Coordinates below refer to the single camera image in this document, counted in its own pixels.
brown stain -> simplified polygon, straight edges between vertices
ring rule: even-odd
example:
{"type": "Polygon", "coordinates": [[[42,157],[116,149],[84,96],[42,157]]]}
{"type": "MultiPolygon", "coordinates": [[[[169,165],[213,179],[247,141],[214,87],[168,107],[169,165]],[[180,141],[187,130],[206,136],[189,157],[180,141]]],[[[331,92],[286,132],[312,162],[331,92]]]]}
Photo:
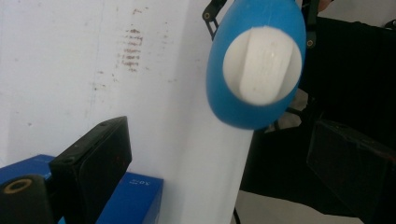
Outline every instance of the brown stain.
{"type": "Polygon", "coordinates": [[[132,34],[140,34],[140,31],[138,31],[136,29],[132,29],[132,30],[129,30],[127,32],[132,33],[132,34]]]}
{"type": "Polygon", "coordinates": [[[138,8],[135,8],[134,11],[132,12],[132,15],[134,15],[136,13],[142,13],[142,11],[138,8]]]}
{"type": "MultiPolygon", "coordinates": [[[[141,9],[135,9],[133,14],[142,13],[141,9]]],[[[141,32],[130,24],[128,29],[125,29],[124,35],[117,41],[122,45],[122,52],[117,54],[116,68],[125,67],[128,71],[136,73],[139,66],[141,46],[143,45],[143,36],[141,32]]]]}

black bracket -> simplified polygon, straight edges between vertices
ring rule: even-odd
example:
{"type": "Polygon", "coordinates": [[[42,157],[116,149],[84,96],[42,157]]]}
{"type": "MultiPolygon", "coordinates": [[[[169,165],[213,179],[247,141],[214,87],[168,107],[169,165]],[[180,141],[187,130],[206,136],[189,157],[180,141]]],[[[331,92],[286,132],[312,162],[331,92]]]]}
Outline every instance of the black bracket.
{"type": "Polygon", "coordinates": [[[227,3],[227,0],[212,0],[209,5],[205,8],[204,12],[202,13],[202,18],[204,19],[207,29],[209,30],[210,36],[215,38],[216,31],[219,28],[219,23],[216,20],[221,9],[227,3]],[[213,31],[210,22],[215,24],[216,30],[213,31]]]}
{"type": "Polygon", "coordinates": [[[384,25],[384,28],[387,28],[387,29],[390,29],[390,30],[396,30],[396,20],[392,20],[392,21],[387,22],[384,25]]]}
{"type": "Polygon", "coordinates": [[[301,11],[306,30],[306,47],[312,49],[317,44],[317,16],[319,0],[303,0],[301,11]]]}

